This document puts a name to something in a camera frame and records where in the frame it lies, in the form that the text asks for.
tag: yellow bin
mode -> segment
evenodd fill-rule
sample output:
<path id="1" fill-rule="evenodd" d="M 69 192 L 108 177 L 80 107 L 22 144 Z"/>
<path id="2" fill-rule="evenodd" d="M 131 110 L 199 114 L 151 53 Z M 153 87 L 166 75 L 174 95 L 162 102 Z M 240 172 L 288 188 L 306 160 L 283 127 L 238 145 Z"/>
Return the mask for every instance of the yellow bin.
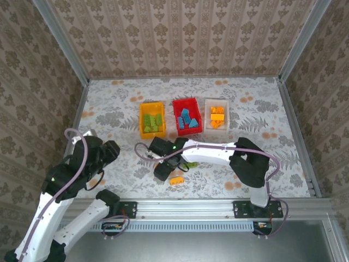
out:
<path id="1" fill-rule="evenodd" d="M 157 114 L 161 114 L 161 119 L 163 124 L 158 126 L 157 132 L 145 133 L 145 125 L 144 125 L 144 115 L 149 114 L 151 116 L 157 116 Z M 142 139 L 151 139 L 155 136 L 163 138 L 166 136 L 166 124 L 165 124 L 165 109 L 164 104 L 162 102 L 155 103 L 143 103 L 140 104 L 140 132 Z"/>

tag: table surface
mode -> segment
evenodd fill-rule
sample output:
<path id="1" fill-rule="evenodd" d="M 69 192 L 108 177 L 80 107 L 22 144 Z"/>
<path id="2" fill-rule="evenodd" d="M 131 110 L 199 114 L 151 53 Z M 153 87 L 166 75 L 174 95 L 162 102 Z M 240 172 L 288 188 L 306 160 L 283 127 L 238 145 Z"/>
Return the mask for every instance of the table surface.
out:
<path id="1" fill-rule="evenodd" d="M 241 184 L 230 168 L 200 163 L 183 173 L 184 183 L 170 186 L 153 175 L 154 162 L 137 157 L 134 144 L 142 140 L 139 131 L 141 103 L 161 101 L 165 106 L 166 138 L 178 136 L 172 101 L 195 97 L 204 120 L 206 98 L 230 101 L 229 133 L 222 136 L 204 133 L 188 137 L 202 142 L 235 142 L 246 137 L 281 161 L 281 170 L 270 181 L 276 197 L 309 197 L 305 176 L 294 145 L 278 89 L 277 78 L 187 78 L 92 80 L 79 130 L 95 129 L 104 141 L 114 140 L 121 148 L 116 161 L 105 168 L 105 177 L 96 189 L 79 192 L 80 198 L 94 198 L 109 189 L 121 198 L 248 198 L 249 187 Z M 274 170 L 270 161 L 268 173 Z M 89 186 L 100 178 L 96 175 Z"/>

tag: black bracket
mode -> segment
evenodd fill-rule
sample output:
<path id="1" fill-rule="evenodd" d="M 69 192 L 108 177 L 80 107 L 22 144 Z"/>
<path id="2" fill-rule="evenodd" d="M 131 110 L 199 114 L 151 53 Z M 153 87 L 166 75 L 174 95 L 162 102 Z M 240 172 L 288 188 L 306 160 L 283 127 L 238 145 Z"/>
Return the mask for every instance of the black bracket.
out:
<path id="1" fill-rule="evenodd" d="M 235 218 L 282 218 L 284 214 L 280 201 L 269 201 L 266 207 L 253 205 L 250 201 L 234 201 L 233 211 Z"/>

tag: green object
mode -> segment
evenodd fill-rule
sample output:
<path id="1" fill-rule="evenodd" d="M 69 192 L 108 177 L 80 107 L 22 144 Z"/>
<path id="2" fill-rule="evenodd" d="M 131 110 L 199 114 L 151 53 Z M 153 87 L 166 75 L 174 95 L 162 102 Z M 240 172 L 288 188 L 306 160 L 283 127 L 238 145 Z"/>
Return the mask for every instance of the green object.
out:
<path id="1" fill-rule="evenodd" d="M 155 124 L 155 116 L 150 116 L 150 118 L 151 118 L 151 126 L 152 127 L 156 126 L 156 124 Z"/>
<path id="2" fill-rule="evenodd" d="M 151 116 L 150 116 L 150 114 L 145 114 L 143 116 L 143 122 L 144 122 L 144 125 L 146 127 L 150 127 L 151 126 Z"/>
<path id="3" fill-rule="evenodd" d="M 150 133 L 151 132 L 151 127 L 145 127 L 144 133 Z"/>
<path id="4" fill-rule="evenodd" d="M 163 118 L 162 118 L 161 114 L 157 114 L 156 121 L 157 121 L 157 126 L 160 126 L 163 124 Z"/>
<path id="5" fill-rule="evenodd" d="M 192 163 L 187 163 L 187 166 L 189 168 L 195 168 L 198 166 L 197 162 L 192 162 Z"/>

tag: wall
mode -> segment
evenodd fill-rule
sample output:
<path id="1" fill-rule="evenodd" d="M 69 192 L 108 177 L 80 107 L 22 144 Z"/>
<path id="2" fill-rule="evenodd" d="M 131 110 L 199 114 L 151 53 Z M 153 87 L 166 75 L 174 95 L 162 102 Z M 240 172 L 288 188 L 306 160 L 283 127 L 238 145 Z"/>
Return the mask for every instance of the wall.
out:
<path id="1" fill-rule="evenodd" d="M 323 195 L 349 236 L 349 1 L 333 0 L 287 87 Z"/>
<path id="2" fill-rule="evenodd" d="M 0 257 L 23 238 L 82 87 L 31 1 L 0 1 Z"/>
<path id="3" fill-rule="evenodd" d="M 49 0 L 90 78 L 276 75 L 315 0 Z"/>

